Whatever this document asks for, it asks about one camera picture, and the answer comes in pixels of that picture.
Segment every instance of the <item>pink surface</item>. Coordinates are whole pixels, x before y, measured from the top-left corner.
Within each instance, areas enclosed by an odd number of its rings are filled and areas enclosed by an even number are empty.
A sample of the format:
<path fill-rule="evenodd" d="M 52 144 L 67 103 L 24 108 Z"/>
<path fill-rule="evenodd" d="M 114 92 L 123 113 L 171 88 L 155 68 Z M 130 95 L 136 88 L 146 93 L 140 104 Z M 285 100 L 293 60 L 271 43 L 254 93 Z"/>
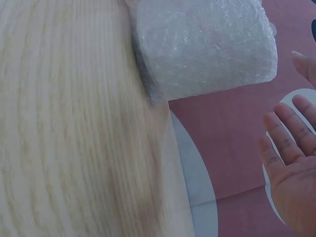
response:
<path fill-rule="evenodd" d="M 277 28 L 278 74 L 269 83 L 250 85 L 170 102 L 171 110 L 199 150 L 217 199 L 219 236 L 289 236 L 274 214 L 256 140 L 265 134 L 262 115 L 286 94 L 311 88 L 291 64 L 290 53 L 316 56 L 311 0 L 263 0 Z"/>

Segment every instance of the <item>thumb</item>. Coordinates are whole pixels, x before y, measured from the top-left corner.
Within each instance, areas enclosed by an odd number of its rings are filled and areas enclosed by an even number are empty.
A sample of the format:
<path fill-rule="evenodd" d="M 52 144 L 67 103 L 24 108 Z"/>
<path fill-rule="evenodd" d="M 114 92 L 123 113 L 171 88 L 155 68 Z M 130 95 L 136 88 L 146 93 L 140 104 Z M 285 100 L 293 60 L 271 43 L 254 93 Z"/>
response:
<path fill-rule="evenodd" d="M 292 62 L 295 69 L 316 87 L 316 59 L 292 51 Z"/>

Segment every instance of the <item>bubble wrap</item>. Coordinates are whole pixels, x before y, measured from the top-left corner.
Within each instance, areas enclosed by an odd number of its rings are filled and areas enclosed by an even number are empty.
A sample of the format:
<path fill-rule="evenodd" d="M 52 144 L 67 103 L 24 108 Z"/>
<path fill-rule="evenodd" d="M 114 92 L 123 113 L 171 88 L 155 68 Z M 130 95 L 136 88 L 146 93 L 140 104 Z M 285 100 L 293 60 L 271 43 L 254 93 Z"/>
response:
<path fill-rule="evenodd" d="M 276 42 L 259 0 L 136 0 L 130 10 L 153 103 L 276 76 Z"/>

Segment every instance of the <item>hand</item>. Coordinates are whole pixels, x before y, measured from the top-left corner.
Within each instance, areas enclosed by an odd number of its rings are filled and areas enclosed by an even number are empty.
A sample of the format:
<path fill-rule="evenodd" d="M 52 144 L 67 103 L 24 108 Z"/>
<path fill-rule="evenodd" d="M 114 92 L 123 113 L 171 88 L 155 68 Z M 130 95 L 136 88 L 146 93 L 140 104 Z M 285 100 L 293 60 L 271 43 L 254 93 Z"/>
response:
<path fill-rule="evenodd" d="M 315 86 L 316 59 L 297 52 L 292 55 L 296 70 Z M 300 95 L 292 101 L 316 129 L 316 106 Z M 282 160 L 267 136 L 258 142 L 260 157 L 271 183 L 272 198 L 279 215 L 292 230 L 300 236 L 315 237 L 316 136 L 286 104 L 276 105 L 274 113 L 264 116 L 264 125 Z M 295 142 L 279 120 L 291 132 Z"/>

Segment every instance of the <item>wood grain pattern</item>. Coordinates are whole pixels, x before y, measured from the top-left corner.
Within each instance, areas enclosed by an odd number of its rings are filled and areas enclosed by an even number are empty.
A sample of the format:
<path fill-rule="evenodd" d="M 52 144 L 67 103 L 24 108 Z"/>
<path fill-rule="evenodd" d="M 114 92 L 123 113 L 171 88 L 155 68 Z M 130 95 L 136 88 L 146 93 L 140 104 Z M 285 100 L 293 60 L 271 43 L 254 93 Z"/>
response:
<path fill-rule="evenodd" d="M 0 236 L 193 237 L 119 0 L 0 0 Z"/>

